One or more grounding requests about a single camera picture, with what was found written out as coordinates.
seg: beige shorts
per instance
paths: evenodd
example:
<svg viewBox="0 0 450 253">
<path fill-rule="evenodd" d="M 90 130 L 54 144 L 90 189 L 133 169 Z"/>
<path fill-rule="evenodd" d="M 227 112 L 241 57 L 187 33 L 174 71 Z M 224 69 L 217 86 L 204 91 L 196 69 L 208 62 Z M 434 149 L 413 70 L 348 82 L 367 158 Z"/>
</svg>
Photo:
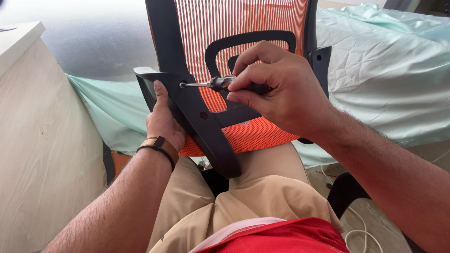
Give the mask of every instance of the beige shorts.
<svg viewBox="0 0 450 253">
<path fill-rule="evenodd" d="M 217 198 L 195 163 L 180 156 L 162 197 L 150 252 L 189 252 L 221 228 L 259 217 L 318 217 L 343 232 L 328 201 L 309 185 L 291 143 L 237 156 L 242 176 L 230 179 L 229 191 Z"/>
</svg>

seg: mesh backrest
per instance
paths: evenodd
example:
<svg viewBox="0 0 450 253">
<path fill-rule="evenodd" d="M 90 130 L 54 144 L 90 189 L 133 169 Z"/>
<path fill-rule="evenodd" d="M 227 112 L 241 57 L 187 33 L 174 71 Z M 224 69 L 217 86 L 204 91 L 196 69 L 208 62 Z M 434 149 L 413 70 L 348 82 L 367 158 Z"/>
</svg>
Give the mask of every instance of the mesh backrest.
<svg viewBox="0 0 450 253">
<path fill-rule="evenodd" d="M 181 39 L 189 73 L 197 82 L 211 79 L 204 53 L 208 45 L 224 37 L 254 31 L 291 31 L 297 38 L 295 53 L 302 55 L 303 23 L 308 0 L 175 0 Z M 272 41 L 288 49 L 284 41 Z M 216 63 L 222 76 L 230 74 L 228 59 L 254 43 L 222 50 Z M 208 109 L 226 109 L 218 92 L 199 87 Z"/>
</svg>

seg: screwdriver handle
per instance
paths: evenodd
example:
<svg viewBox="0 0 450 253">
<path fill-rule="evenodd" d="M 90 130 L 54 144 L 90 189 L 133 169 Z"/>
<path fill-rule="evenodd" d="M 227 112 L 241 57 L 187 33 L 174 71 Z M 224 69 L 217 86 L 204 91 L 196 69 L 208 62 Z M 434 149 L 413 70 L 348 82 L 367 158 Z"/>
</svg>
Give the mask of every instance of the screwdriver handle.
<svg viewBox="0 0 450 253">
<path fill-rule="evenodd" d="M 225 77 L 214 77 L 211 79 L 211 86 L 210 88 L 213 91 L 227 91 L 228 92 L 228 85 L 231 84 L 231 82 L 235 79 L 235 76 L 225 76 Z M 249 90 L 253 91 L 259 95 L 265 95 L 269 93 L 272 88 L 266 84 L 259 84 L 252 82 L 249 87 L 242 88 L 243 90 Z"/>
</svg>

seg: bedsheet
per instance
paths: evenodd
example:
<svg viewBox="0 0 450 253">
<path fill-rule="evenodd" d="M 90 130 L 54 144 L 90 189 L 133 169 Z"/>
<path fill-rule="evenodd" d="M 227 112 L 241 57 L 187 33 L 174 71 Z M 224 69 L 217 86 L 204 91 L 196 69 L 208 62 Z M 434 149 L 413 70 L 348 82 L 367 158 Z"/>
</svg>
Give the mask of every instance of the bedsheet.
<svg viewBox="0 0 450 253">
<path fill-rule="evenodd" d="M 336 108 L 404 146 L 450 139 L 450 18 L 373 4 L 318 8 L 317 42 L 333 46 Z M 149 113 L 138 83 L 67 77 L 108 147 L 132 155 Z M 336 162 L 315 144 L 293 143 L 306 168 Z"/>
</svg>

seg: fingernail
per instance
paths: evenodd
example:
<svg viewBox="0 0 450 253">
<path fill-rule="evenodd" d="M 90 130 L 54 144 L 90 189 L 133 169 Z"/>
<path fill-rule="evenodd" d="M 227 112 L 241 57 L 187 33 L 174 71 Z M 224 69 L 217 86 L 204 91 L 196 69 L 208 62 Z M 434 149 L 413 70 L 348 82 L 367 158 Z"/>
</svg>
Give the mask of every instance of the fingernail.
<svg viewBox="0 0 450 253">
<path fill-rule="evenodd" d="M 154 85 L 155 85 L 155 90 L 159 90 L 162 86 L 162 83 L 160 81 L 155 81 Z"/>
</svg>

